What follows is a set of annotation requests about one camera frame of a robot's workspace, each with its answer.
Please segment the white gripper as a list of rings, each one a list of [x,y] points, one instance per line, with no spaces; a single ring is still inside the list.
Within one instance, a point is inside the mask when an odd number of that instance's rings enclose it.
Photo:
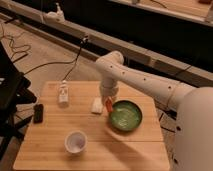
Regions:
[[[101,99],[105,102],[108,98],[112,101],[116,100],[117,93],[118,93],[118,86],[114,85],[112,87],[106,87],[104,85],[100,85],[99,87]]]

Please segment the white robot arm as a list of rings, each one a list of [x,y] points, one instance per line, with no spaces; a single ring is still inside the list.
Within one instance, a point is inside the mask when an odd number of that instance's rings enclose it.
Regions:
[[[177,113],[172,171],[213,171],[213,87],[200,87],[134,70],[119,51],[99,57],[102,99],[115,97],[117,82],[145,93]]]

